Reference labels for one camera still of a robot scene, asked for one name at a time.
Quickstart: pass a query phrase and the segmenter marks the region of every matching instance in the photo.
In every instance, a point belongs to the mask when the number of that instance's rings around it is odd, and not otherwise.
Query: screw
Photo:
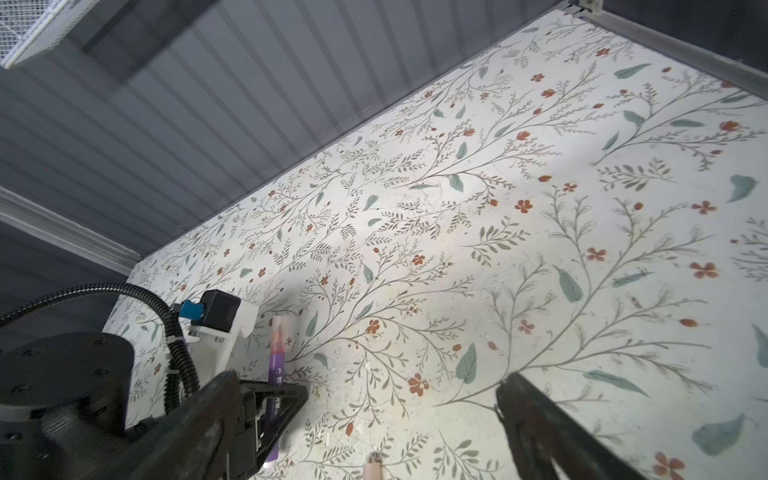
[[[11,395],[16,395],[17,393],[26,393],[32,390],[31,385],[26,385],[22,383],[21,385],[17,385],[11,389]]]

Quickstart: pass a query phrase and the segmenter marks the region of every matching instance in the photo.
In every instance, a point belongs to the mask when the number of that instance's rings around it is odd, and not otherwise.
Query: floral wallpaper
[[[523,372],[648,478],[758,478],[768,412],[768,104],[555,11],[144,259],[168,302],[293,314],[310,401],[261,478],[516,478],[493,411]],[[129,422],[162,413],[157,318]]]

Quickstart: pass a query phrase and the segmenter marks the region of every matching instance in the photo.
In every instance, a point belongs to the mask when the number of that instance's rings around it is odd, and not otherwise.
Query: corrugated metal panel
[[[121,282],[125,276],[0,223],[0,313],[46,293],[82,283]],[[101,331],[116,297],[62,303],[0,330],[0,350],[43,336]]]
[[[105,0],[0,71],[0,184],[149,253],[555,3]]]

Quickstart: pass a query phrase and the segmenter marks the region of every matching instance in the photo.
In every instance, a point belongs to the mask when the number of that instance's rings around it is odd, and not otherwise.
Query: purple marker
[[[267,382],[270,385],[280,385],[285,377],[286,346],[283,342],[283,322],[287,318],[284,316],[275,316],[272,318],[272,343],[270,344],[270,371],[267,376]],[[269,399],[266,401],[266,422],[269,425],[280,417],[280,399]],[[277,453],[280,450],[280,441],[275,444],[270,455],[266,457],[264,467],[269,468],[272,462],[277,460]]]

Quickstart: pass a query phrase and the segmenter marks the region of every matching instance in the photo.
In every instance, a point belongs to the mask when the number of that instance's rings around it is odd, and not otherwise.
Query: wire mesh
[[[36,21],[61,0],[0,0],[0,58],[22,43]]]

